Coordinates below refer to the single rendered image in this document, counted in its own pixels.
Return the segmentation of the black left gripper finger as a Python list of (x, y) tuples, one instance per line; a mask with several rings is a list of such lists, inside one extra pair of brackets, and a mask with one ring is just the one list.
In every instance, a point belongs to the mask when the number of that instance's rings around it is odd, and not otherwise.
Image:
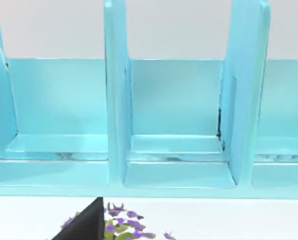
[(97, 197), (51, 240), (104, 240), (103, 197)]

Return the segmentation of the purple flowering plant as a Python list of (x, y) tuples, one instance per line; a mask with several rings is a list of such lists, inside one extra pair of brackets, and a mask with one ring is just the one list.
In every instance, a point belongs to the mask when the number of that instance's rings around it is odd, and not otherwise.
[[(62, 230), (80, 212), (69, 217), (61, 226)], [(104, 240), (154, 240), (156, 234), (146, 231), (146, 226), (141, 223), (144, 216), (126, 209), (124, 204), (116, 206), (108, 203), (104, 206)]]

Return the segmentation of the light blue rack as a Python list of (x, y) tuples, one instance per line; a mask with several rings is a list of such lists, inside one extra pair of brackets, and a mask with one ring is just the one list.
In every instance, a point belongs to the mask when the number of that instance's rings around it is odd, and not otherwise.
[(0, 196), (298, 199), (298, 60), (267, 59), (271, 5), (232, 0), (224, 59), (13, 58), (0, 31)]

